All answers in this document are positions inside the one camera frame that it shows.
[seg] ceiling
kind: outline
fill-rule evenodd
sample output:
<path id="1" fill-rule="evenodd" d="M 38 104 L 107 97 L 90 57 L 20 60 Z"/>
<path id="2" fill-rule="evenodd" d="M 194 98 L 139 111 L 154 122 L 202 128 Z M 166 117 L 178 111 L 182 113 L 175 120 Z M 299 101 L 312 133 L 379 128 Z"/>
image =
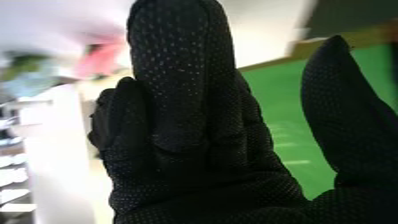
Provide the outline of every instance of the ceiling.
<path id="1" fill-rule="evenodd" d="M 0 66 L 8 51 L 52 55 L 72 66 L 86 45 L 125 35 L 134 2 L 0 1 Z M 287 55 L 290 43 L 303 36 L 299 26 L 314 0 L 221 0 L 221 3 L 232 22 L 237 64 L 244 67 Z M 129 50 L 120 63 L 131 65 Z"/>

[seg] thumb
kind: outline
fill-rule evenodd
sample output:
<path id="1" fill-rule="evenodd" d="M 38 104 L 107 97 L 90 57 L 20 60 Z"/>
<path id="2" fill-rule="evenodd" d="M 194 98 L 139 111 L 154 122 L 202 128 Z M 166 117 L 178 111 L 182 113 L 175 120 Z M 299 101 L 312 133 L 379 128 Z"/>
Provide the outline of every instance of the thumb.
<path id="1" fill-rule="evenodd" d="M 376 94 L 340 36 L 326 41 L 306 66 L 303 108 L 338 184 L 395 181 L 398 117 Z"/>

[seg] knit glove fabric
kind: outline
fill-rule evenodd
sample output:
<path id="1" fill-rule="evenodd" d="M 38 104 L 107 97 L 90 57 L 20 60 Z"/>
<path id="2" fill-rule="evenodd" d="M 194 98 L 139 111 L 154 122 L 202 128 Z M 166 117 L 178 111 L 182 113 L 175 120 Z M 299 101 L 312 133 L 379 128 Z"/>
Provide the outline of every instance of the knit glove fabric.
<path id="1" fill-rule="evenodd" d="M 129 31 L 138 80 L 106 90 L 90 134 L 115 223 L 392 223 L 398 119 L 342 37 L 305 71 L 305 112 L 338 171 L 337 189 L 308 201 L 235 68 L 219 3 L 139 0 Z"/>

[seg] textured glove surface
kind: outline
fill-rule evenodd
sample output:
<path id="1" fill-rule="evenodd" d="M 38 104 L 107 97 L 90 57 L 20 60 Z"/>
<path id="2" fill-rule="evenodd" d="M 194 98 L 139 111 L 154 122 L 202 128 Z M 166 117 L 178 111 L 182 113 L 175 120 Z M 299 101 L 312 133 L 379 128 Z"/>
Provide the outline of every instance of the textured glove surface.
<path id="1" fill-rule="evenodd" d="M 90 139 L 115 181 L 120 223 L 377 223 L 397 204 L 397 115 L 377 98 L 340 37 L 321 48 L 303 105 L 338 171 L 310 202 L 273 150 L 235 69 L 214 0 L 139 0 L 129 21 L 136 77 L 104 92 Z"/>

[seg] finger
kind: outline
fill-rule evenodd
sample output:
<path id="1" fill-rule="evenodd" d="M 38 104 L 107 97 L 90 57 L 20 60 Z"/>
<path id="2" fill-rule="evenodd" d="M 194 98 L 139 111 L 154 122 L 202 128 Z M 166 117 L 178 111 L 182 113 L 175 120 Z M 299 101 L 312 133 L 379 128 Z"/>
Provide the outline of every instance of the finger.
<path id="1" fill-rule="evenodd" d="M 205 166 L 209 15 L 198 0 L 139 1 L 129 20 L 134 73 L 152 108 L 152 141 L 168 173 Z"/>
<path id="2" fill-rule="evenodd" d="M 251 93 L 251 87 L 239 72 L 237 82 L 242 97 L 242 117 L 248 136 L 248 161 L 250 167 L 257 171 L 276 171 L 289 173 L 282 159 L 274 152 L 274 142 L 271 129 L 264 122 L 262 108 Z"/>
<path id="3" fill-rule="evenodd" d="M 228 18 L 218 1 L 205 1 L 210 15 L 209 32 L 209 137 L 212 165 L 221 169 L 248 167 L 246 131 L 234 39 Z"/>
<path id="4" fill-rule="evenodd" d="M 398 118 L 377 97 L 340 36 L 326 41 L 308 63 L 303 108 L 326 158 L 340 172 L 338 183 L 393 180 Z"/>
<path id="5" fill-rule="evenodd" d="M 148 153 L 147 101 L 139 82 L 120 81 L 107 114 L 111 159 L 129 159 Z"/>
<path id="6" fill-rule="evenodd" d="M 99 150 L 106 149 L 106 141 L 109 136 L 109 128 L 106 126 L 107 123 L 107 109 L 109 109 L 109 102 L 115 96 L 115 89 L 104 90 L 99 100 L 97 100 L 97 110 L 91 115 L 91 133 L 90 133 L 90 141 L 91 144 L 97 146 Z"/>

